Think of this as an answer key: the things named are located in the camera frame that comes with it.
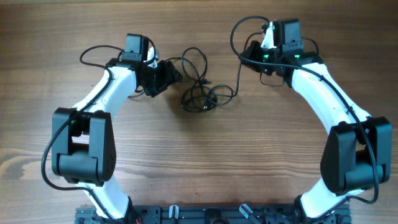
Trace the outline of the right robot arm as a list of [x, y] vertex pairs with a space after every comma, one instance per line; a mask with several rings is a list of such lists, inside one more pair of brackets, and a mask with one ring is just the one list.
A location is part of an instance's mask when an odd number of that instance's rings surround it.
[[329, 220], [366, 190], [379, 196], [391, 174], [392, 125], [361, 109], [334, 81], [319, 52], [304, 49], [298, 19], [264, 20], [262, 40], [238, 53], [241, 63], [263, 75], [277, 75], [301, 95], [322, 122], [328, 138], [320, 180], [299, 195], [293, 222]]

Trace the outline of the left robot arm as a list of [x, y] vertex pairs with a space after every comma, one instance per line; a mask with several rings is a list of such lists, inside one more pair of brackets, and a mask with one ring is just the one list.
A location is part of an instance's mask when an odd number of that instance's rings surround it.
[[116, 145], [112, 120], [139, 87], [154, 98], [182, 75], [171, 62], [159, 60], [153, 41], [139, 34], [128, 34], [125, 48], [102, 68], [102, 79], [83, 100], [54, 112], [41, 173], [54, 189], [85, 191], [95, 206], [90, 215], [94, 221], [140, 223], [131, 198], [113, 174]]

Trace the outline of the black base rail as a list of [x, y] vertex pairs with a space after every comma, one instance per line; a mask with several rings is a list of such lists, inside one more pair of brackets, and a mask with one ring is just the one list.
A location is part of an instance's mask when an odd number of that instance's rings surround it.
[[[266, 206], [250, 206], [253, 217], [259, 223], [294, 223], [293, 204], [270, 204]], [[139, 223], [254, 223], [254, 219], [246, 218], [239, 207], [178, 207], [177, 214], [175, 206], [134, 206], [140, 222]], [[99, 216], [95, 207], [87, 205], [76, 209], [74, 223], [111, 223]], [[342, 205], [336, 209], [328, 218], [315, 223], [352, 223], [349, 205]]]

